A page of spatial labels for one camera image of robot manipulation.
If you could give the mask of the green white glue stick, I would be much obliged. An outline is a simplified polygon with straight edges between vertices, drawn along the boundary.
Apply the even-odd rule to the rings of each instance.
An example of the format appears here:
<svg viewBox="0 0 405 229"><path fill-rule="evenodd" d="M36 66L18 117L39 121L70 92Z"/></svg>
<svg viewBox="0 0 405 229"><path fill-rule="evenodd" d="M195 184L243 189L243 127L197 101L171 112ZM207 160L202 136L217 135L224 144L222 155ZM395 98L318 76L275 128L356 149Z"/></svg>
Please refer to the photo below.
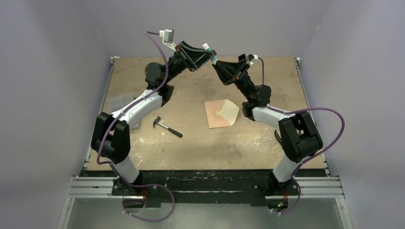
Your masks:
<svg viewBox="0 0 405 229"><path fill-rule="evenodd" d="M212 64L215 65L215 64L217 63L217 61L218 61L218 59L217 59L217 57L216 57L216 51L215 51L215 50L212 50L211 47L210 47L207 43L204 43L202 47L203 47L203 49L204 49L205 51L207 51L207 52L210 53L210 55L211 55L211 62L212 62Z"/></svg>

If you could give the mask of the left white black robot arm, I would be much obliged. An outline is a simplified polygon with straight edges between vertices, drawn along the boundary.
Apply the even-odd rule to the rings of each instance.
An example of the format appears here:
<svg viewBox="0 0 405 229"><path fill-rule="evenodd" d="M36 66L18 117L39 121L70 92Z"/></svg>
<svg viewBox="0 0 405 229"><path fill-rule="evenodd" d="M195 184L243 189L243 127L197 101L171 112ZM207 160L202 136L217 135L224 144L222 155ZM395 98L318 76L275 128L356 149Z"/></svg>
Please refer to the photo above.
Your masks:
<svg viewBox="0 0 405 229"><path fill-rule="evenodd" d="M186 42L174 47L174 54L164 58L164 63L151 62L145 67L147 88L144 92L123 108L111 114L101 112L97 118L90 147L97 152L96 162L113 167L125 180L124 189L130 195L142 190L140 171L129 157L131 150L130 132L146 116L164 106L174 90L168 83L185 70L194 72L216 57L216 51L208 44L195 48Z"/></svg>

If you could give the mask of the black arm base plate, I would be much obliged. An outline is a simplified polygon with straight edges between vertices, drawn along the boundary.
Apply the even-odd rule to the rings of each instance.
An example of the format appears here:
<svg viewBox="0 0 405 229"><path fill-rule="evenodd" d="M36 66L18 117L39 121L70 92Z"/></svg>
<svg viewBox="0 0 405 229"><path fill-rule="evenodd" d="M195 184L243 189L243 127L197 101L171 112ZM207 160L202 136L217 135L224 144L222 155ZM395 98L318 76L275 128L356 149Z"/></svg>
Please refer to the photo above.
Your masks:
<svg viewBox="0 0 405 229"><path fill-rule="evenodd" d="M271 169L242 170L142 170L131 187L120 178L113 179L112 195L138 197L148 208L162 203L249 204L277 208L281 201L298 194L289 181L271 185Z"/></svg>

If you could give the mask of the brown envelope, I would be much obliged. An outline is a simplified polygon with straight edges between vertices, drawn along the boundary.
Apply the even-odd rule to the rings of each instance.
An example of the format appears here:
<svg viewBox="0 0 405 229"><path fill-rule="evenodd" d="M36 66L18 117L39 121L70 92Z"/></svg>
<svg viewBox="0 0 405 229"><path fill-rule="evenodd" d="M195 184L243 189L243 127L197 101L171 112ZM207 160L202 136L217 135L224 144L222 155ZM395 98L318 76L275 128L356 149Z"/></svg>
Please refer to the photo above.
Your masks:
<svg viewBox="0 0 405 229"><path fill-rule="evenodd" d="M233 126L240 108L228 99L204 102L209 129Z"/></svg>

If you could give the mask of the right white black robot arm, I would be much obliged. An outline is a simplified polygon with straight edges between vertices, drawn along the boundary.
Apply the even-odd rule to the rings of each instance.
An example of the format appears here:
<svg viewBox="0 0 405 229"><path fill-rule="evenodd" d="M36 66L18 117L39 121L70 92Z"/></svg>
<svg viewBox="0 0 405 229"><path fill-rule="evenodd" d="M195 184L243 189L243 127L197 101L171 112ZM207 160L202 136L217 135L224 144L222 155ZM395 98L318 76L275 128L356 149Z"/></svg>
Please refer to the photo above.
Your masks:
<svg viewBox="0 0 405 229"><path fill-rule="evenodd" d="M267 124L278 130L284 151L279 164L268 177L268 188L280 194L304 159L314 156L323 147L323 140L307 111L288 112L270 106L272 90L268 85L255 84L248 69L256 55L241 55L236 62L215 60L213 68L223 85L233 84L246 98L243 114L251 121Z"/></svg>

